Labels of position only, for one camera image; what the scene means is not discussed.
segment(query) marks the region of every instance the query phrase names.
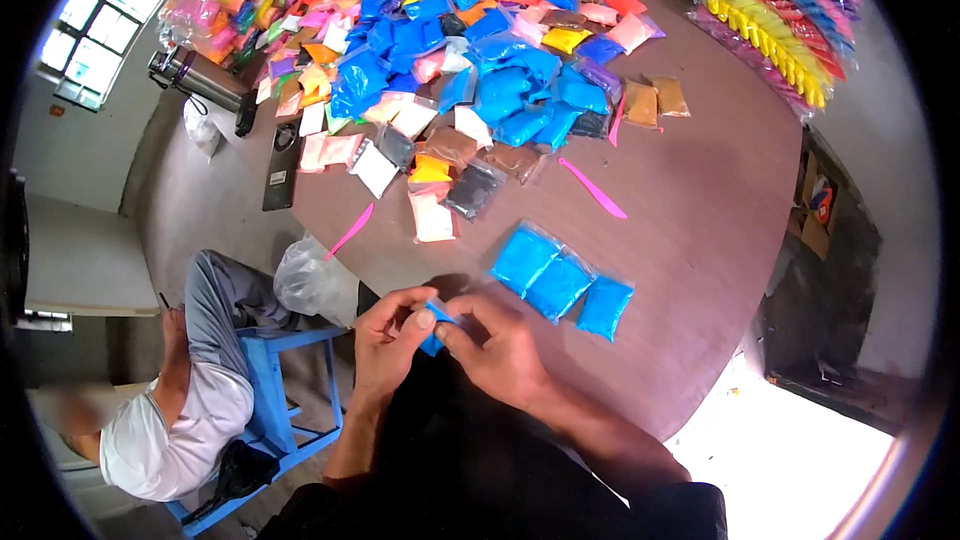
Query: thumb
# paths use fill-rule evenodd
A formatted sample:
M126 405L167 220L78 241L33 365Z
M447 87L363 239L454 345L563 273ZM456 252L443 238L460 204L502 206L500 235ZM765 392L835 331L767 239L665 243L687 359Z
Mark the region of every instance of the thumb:
M463 366L469 366L473 363L480 351L474 340L452 323L440 321L437 324L435 334L439 341L443 343L443 346Z
M430 333L433 332L433 326L437 323L437 316L429 308L421 308L407 317L403 325L400 326L400 333L396 341L405 345L413 346L414 350L424 343Z

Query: brown table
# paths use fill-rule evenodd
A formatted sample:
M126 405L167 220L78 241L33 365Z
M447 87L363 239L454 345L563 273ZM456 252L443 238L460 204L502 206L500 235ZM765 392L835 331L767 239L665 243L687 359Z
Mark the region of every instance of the brown table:
M548 162L534 185L510 180L480 221L459 220L457 240L416 244L397 178L337 256L383 294L442 273L481 276L519 220L536 222L598 269L636 283L613 344L577 330L575 320L553 327L527 309L544 363L665 440L716 382L760 302L786 230L801 126L759 76L686 20L687 0L643 2L667 37L610 68L626 78L678 78L693 116L662 116L662 133L625 122L617 148L575 138L561 150L628 219L606 213ZM264 183L275 108L264 103L239 146L253 184ZM371 200L359 179L334 166L298 177L293 213L333 246ZM502 286L488 290L520 303Z

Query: window frame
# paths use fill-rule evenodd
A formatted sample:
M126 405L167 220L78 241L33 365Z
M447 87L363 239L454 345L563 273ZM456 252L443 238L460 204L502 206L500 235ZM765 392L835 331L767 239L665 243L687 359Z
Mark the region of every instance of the window frame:
M73 38L73 47L70 49L70 53L67 55L66 60L63 63L63 68L56 69L53 66L49 66L44 63L40 58L36 60L35 71L42 78L47 79L54 84L54 96L62 101L68 102L72 105L78 106L86 111L91 113L99 113L103 110L104 106L107 104L107 99L110 96L111 90L114 90L114 83L116 82L117 77L120 74L120 71L123 69L124 63L127 59L127 56L130 54L131 49L134 44L138 41L140 34L146 30L147 25L150 21L157 15L158 10L160 10L163 5L164 0L158 0L156 5L153 6L153 9L147 14L146 18L141 22L138 21L134 16L127 14L124 9L110 0L96 0L97 3L90 11L89 17L87 17L86 22L82 28L76 28L73 25L70 25L66 21L60 19L60 13L57 13L56 19L54 20L53 25L50 26L48 30L47 38L49 38L49 33L52 31L58 31L62 34L66 34ZM132 22L136 25L136 31L130 36L129 40L126 42L126 47L121 52L115 50L110 46L106 45L104 42L100 42L90 37L90 29L93 27L93 23L97 20L97 17L101 14L104 8L111 8L117 11L120 14L120 17L126 18L129 22ZM103 92L94 90L88 86L85 86L83 82L79 82L71 79L67 76L67 70L70 67L70 63L74 58L74 55L77 54L77 50L80 47L81 41L86 39L87 42L90 42L97 47L109 51L110 53L118 56L120 58L120 65L117 66L116 70L113 73L113 78L110 79L109 84L107 84L106 89ZM83 94L84 92L95 93L97 97L97 106L96 108L92 107L90 103L84 102Z

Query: blue stool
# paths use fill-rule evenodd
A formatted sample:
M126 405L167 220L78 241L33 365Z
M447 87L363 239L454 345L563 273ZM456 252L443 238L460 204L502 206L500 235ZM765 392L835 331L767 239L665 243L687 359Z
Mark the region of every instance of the blue stool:
M285 331L277 328L244 328L237 330L240 349L246 359L249 382L253 386L253 416L240 438L253 448L269 453L279 459L280 471L273 478L276 481L295 465L300 464L319 450L330 446L340 437L344 426L344 414L340 407L340 395L337 392L337 380L333 377L332 340L344 333L343 328L329 326L319 330ZM314 342L324 342L323 356L326 358L326 379L330 407L333 410L334 426L328 431L318 431L290 423L290 418L301 412L299 406L288 406L283 391L280 354L291 348L299 348ZM294 436L307 438L298 444ZM257 496L261 486L244 498L234 498L195 522L183 527L187 537L194 537L214 525L234 510ZM189 512L179 500L164 502L174 514L176 521L183 521Z

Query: leg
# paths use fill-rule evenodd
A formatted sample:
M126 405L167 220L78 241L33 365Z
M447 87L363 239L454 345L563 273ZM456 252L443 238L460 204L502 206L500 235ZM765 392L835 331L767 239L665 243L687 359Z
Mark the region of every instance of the leg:
M282 323L290 311L274 296L270 276L212 250L190 262L184 291L190 358L227 367L248 377L234 331L234 304Z

